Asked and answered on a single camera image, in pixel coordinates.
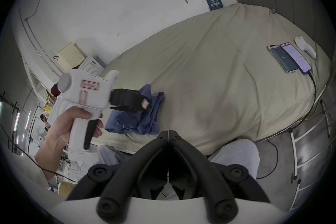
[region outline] upholstered headboard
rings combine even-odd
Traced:
[[[332,61],[336,33],[321,0],[237,0],[238,3],[267,7],[290,20],[308,34]]]

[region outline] handheld tool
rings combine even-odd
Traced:
[[[136,112],[146,111],[151,101],[139,91],[114,89],[119,72],[111,70],[106,79],[82,70],[70,70],[58,81],[58,96],[49,115],[48,123],[53,125],[59,115],[72,106],[79,106],[92,114],[89,120],[77,118],[73,122],[67,148],[69,160],[97,162],[98,151],[90,146],[92,135],[102,111],[111,109]]]

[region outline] hand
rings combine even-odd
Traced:
[[[72,124],[75,118],[82,118],[88,120],[91,117],[91,113],[84,110],[83,108],[73,106],[63,112],[54,122],[54,124],[48,130],[48,134],[54,136],[55,138],[61,138],[64,142],[69,142],[70,132]],[[103,128],[102,121],[98,121],[98,127]],[[103,133],[96,127],[93,137],[99,137]]]

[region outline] phone case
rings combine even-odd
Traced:
[[[295,70],[292,70],[292,71],[287,71],[286,68],[283,66],[282,62],[279,61],[278,57],[276,57],[274,55],[274,53],[272,52],[272,49],[269,48],[269,46],[267,46],[267,49],[268,51],[273,55],[273,57],[276,59],[276,61],[280,64],[280,66],[282,67],[282,69],[287,73],[287,74],[290,74],[290,73],[293,73],[293,72],[296,72],[297,71],[297,68]]]

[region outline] label sticker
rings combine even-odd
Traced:
[[[221,0],[207,0],[210,10],[215,10],[223,7]]]
[[[142,103],[141,103],[141,106],[142,106],[144,109],[147,109],[148,106],[149,106],[149,102],[148,102],[146,99],[144,99],[144,100],[142,101]]]
[[[81,88],[98,91],[99,90],[99,83],[89,81],[89,80],[82,80]]]
[[[86,91],[81,91],[79,93],[79,104],[86,105],[87,95],[88,95],[88,93]]]

